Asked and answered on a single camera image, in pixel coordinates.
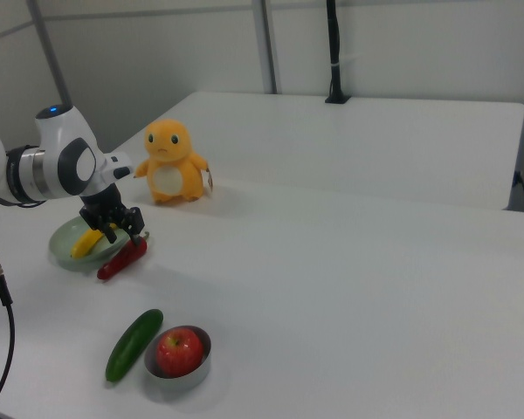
apple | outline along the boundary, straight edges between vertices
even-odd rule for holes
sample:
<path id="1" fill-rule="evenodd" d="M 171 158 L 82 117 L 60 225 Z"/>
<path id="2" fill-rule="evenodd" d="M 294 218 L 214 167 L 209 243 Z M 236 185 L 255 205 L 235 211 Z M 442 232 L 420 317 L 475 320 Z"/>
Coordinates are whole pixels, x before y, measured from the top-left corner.
<path id="1" fill-rule="evenodd" d="M 157 345 L 157 365 L 171 378 L 182 377 L 200 366 L 203 345 L 197 335 L 186 327 L 166 332 Z"/>

table surface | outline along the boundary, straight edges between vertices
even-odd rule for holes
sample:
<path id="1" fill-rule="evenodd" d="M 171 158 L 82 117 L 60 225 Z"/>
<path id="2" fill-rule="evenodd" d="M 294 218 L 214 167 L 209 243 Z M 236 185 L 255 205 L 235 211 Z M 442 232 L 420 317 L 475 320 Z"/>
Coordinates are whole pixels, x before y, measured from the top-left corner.
<path id="1" fill-rule="evenodd" d="M 221 177 L 501 210 L 524 106 L 193 93 L 170 117 Z M 139 141 L 129 149 L 145 156 Z"/>
<path id="2" fill-rule="evenodd" d="M 138 133 L 121 149 L 138 163 L 140 144 Z M 145 180 L 120 181 L 152 236 L 146 256 L 107 283 L 62 270 L 48 253 L 78 198 L 0 207 L 17 319 L 0 411 L 524 418 L 524 214 L 233 179 L 212 167 L 214 191 L 194 203 L 155 206 Z M 192 324 L 211 336 L 210 374 L 190 392 L 160 392 L 142 359 L 118 385 L 104 382 L 114 344 L 154 307 L 163 329 Z M 7 339 L 0 305 L 0 374 Z"/>

white wall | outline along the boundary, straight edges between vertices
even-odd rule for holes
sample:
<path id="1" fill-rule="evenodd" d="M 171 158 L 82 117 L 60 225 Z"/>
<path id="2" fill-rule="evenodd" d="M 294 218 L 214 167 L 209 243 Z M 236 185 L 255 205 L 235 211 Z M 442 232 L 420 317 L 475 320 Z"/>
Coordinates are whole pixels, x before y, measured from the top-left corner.
<path id="1" fill-rule="evenodd" d="M 38 144 L 34 117 L 58 102 L 25 1 L 0 0 L 0 137 L 6 148 Z"/>
<path id="2" fill-rule="evenodd" d="M 105 150 L 194 91 L 270 91 L 250 0 L 39 4 L 72 101 Z"/>
<path id="3" fill-rule="evenodd" d="M 524 0 L 338 3 L 344 92 L 524 104 Z M 271 5 L 280 91 L 328 95 L 325 2 Z M 518 168 L 524 171 L 524 134 Z M 516 195 L 511 204 L 519 206 Z"/>

black stand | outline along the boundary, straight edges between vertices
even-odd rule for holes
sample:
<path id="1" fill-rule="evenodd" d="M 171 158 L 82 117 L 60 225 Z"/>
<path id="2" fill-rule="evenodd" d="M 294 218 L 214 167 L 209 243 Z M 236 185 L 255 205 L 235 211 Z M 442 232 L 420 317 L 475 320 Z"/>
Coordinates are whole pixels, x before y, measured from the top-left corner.
<path id="1" fill-rule="evenodd" d="M 344 104 L 349 96 L 341 92 L 340 80 L 340 27 L 338 17 L 335 14 L 335 0 L 326 0 L 328 14 L 328 38 L 330 41 L 330 65 L 332 68 L 332 85 L 330 86 L 330 96 L 326 103 Z"/>

green plate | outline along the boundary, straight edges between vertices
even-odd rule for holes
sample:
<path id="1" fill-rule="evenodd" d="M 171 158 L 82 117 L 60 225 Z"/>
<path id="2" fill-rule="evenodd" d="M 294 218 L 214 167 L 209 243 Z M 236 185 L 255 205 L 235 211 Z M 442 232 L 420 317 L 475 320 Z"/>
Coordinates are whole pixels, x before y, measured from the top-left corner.
<path id="1" fill-rule="evenodd" d="M 59 262 L 60 266 L 71 271 L 82 271 L 99 267 L 110 259 L 128 240 L 124 230 L 116 229 L 116 240 L 110 244 L 106 237 L 102 237 L 92 248 L 91 252 L 82 258 L 74 259 L 70 256 L 72 247 L 89 229 L 89 226 L 81 216 L 62 224 L 52 234 L 49 240 L 49 250 Z"/>

